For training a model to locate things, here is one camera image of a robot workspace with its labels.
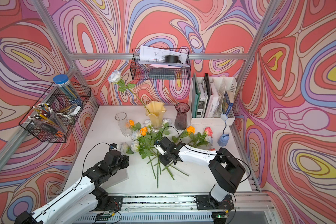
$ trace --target blue plastic object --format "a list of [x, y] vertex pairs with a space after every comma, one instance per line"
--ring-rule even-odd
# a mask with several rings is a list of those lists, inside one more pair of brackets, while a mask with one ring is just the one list
[[63, 84], [68, 81], [68, 77], [65, 74], [58, 74], [57, 76], [53, 78], [53, 80], [54, 80], [54, 83], [56, 84]]
[[230, 138], [229, 134], [222, 134], [220, 138], [218, 139], [218, 145], [226, 146], [226, 144], [228, 144], [229, 138]]

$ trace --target white table surface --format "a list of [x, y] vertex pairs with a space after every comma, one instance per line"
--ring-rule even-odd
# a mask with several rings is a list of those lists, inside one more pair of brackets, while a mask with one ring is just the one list
[[[174, 126], [174, 120], [176, 116], [175, 106], [165, 106], [167, 109], [164, 114], [164, 118], [172, 120], [172, 126]], [[127, 144], [131, 144], [130, 137], [124, 137], [118, 127], [115, 114], [118, 112], [125, 112], [128, 119], [134, 120], [134, 122], [144, 123], [147, 116], [145, 116], [143, 106], [100, 106], [97, 114], [92, 122], [90, 130], [85, 138], [82, 148], [77, 156], [77, 159], [73, 165], [72, 171], [69, 174], [64, 190], [71, 186], [75, 181], [81, 177], [82, 164], [87, 152], [97, 143], [106, 142], [108, 144], [116, 143], [117, 146], [121, 142], [125, 141]], [[203, 132], [206, 126], [195, 125], [196, 132]], [[211, 126], [213, 131], [213, 148], [218, 150], [220, 146], [217, 144], [218, 138], [221, 136], [224, 126]], [[174, 136], [178, 134], [174, 128], [167, 128]], [[230, 128], [225, 129], [225, 133], [230, 133]], [[237, 147], [234, 142], [234, 138], [230, 138], [226, 149], [236, 158], [240, 158], [237, 151]], [[108, 145], [100, 144], [96, 146], [87, 156], [84, 171], [92, 167], [94, 164], [103, 160], [105, 154], [108, 152]], [[159, 188], [157, 189], [157, 180], [154, 178], [152, 167], [147, 164], [148, 157], [142, 159], [139, 153], [128, 155], [129, 166], [126, 169], [128, 173], [128, 180], [118, 183], [114, 186], [106, 188], [108, 193], [190, 193], [190, 192], [209, 192], [213, 185], [216, 183], [213, 174], [206, 166], [200, 166], [190, 162], [177, 162], [176, 167], [189, 175], [189, 177], [180, 173], [179, 171], [170, 168], [170, 171], [174, 175], [175, 180], [171, 178], [169, 173], [165, 170], [162, 175], [159, 176]], [[154, 167], [154, 172], [157, 175], [157, 166]], [[237, 192], [251, 191], [248, 180], [242, 182]]]

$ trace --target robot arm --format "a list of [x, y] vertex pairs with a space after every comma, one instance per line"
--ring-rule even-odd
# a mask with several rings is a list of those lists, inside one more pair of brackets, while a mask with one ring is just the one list
[[121, 205], [110, 204], [113, 201], [112, 196], [99, 187], [119, 169], [129, 165], [129, 157], [121, 155], [121, 152], [114, 148], [117, 148], [116, 144], [111, 144], [102, 161], [89, 168], [80, 180], [55, 199], [30, 214], [27, 211], [21, 213], [15, 224], [71, 224], [79, 214], [94, 209], [119, 210]]
[[184, 143], [175, 145], [167, 137], [156, 141], [154, 146], [161, 153], [159, 159], [165, 166], [171, 161], [174, 164], [181, 161], [208, 166], [218, 183], [210, 192], [217, 202], [221, 202], [228, 193], [236, 192], [245, 173], [244, 166], [225, 148], [218, 151], [201, 150]]

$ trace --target psychedelic wallpaper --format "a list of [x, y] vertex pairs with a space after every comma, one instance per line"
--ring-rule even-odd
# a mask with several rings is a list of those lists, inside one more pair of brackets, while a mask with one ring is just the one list
[[[0, 149], [27, 110], [68, 66], [28, 0], [0, 1]], [[89, 101], [65, 144], [31, 135], [0, 172], [0, 223], [44, 205], [61, 187], [94, 116]]]
[[287, 224], [336, 224], [336, 0], [283, 0], [234, 109]]
[[[131, 53], [140, 45], [189, 48], [191, 53], [247, 53], [268, 1], [70, 0], [45, 1], [73, 53]], [[100, 105], [140, 104], [116, 91], [107, 77], [115, 69], [131, 81], [130, 60], [77, 60]], [[192, 74], [236, 76], [242, 60], [193, 60]], [[144, 102], [187, 102], [188, 81], [134, 80]]]

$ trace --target glass vase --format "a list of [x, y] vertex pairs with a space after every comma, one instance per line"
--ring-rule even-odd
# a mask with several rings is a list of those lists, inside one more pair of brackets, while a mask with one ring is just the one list
[[120, 127], [121, 132], [124, 136], [128, 137], [132, 134], [132, 128], [127, 119], [127, 114], [125, 112], [119, 112], [116, 114], [115, 119]]
[[175, 117], [174, 126], [178, 130], [184, 130], [187, 128], [187, 112], [189, 111], [189, 108], [189, 105], [184, 102], [176, 104], [175, 109], [177, 111], [177, 116]]

